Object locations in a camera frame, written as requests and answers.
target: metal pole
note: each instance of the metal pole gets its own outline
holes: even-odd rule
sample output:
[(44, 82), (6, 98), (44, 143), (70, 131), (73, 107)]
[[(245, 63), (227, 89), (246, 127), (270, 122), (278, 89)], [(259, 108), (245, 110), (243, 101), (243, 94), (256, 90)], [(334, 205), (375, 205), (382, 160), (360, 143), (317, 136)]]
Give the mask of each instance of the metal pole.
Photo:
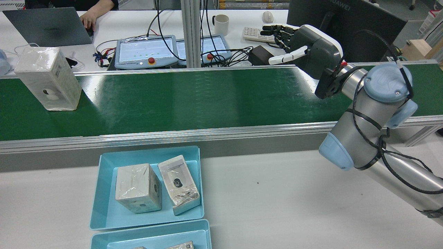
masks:
[(186, 66), (201, 67), (200, 0), (181, 0)]

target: computer mouse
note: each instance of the computer mouse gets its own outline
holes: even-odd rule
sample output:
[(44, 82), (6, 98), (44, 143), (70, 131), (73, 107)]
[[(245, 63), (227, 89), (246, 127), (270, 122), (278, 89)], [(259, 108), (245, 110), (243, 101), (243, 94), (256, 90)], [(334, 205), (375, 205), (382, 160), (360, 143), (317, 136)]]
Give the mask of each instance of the computer mouse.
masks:
[(0, 75), (7, 74), (11, 69), (11, 65), (6, 60), (6, 54), (0, 49)]
[(272, 22), (274, 22), (274, 16), (272, 15), (272, 13), (270, 11), (263, 12), (263, 16), (261, 17), (261, 19), (265, 23), (272, 23)]

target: laptop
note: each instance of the laptop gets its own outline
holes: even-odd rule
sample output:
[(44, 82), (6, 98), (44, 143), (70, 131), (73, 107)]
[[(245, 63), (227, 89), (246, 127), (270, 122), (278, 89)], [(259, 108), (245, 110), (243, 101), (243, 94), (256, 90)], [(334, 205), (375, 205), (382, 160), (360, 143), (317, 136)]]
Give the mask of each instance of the laptop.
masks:
[(92, 43), (74, 7), (5, 10), (3, 13), (28, 43), (40, 47)]

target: blue joint cap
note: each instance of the blue joint cap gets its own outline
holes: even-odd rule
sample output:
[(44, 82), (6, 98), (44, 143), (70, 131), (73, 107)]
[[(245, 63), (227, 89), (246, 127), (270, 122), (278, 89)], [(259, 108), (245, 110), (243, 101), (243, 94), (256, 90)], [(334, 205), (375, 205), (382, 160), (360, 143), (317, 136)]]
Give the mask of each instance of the blue joint cap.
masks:
[[(403, 67), (412, 85), (411, 72)], [(387, 62), (372, 68), (365, 79), (366, 93), (376, 101), (393, 103), (404, 100), (409, 94), (406, 82), (395, 62)]]
[(345, 171), (354, 167), (354, 161), (342, 143), (330, 132), (319, 148), (320, 155)]
[(390, 129), (398, 128), (403, 122), (405, 122), (410, 116), (412, 116), (418, 109), (418, 105), (412, 101), (408, 100), (402, 107), (400, 107), (397, 112), (391, 117), (391, 119), (386, 123), (386, 127)]

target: floor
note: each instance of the floor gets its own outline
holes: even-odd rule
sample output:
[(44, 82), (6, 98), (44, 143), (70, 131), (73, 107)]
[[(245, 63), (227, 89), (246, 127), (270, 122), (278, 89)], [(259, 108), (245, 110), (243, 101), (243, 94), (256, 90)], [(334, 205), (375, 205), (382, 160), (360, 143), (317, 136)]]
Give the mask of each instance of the floor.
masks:
[(419, 37), (419, 29), (432, 7), (432, 4), (428, 1), (424, 3), (421, 0), (416, 1), (416, 8), (412, 11), (409, 10), (411, 0), (377, 0), (377, 3), (381, 8), (384, 8), (408, 21), (402, 32), (400, 32), (397, 39), (394, 41), (394, 45), (399, 48), (403, 48), (406, 45), (407, 40), (413, 40)]

